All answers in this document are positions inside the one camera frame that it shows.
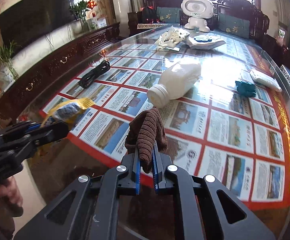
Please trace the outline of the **person's left hand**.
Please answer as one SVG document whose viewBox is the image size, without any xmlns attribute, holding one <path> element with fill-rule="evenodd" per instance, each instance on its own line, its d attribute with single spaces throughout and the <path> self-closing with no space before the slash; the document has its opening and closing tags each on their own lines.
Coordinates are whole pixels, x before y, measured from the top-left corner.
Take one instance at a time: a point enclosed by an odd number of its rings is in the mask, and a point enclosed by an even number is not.
<svg viewBox="0 0 290 240">
<path fill-rule="evenodd" d="M 0 219 L 21 217 L 24 213 L 23 198 L 14 176 L 0 183 Z"/>
</svg>

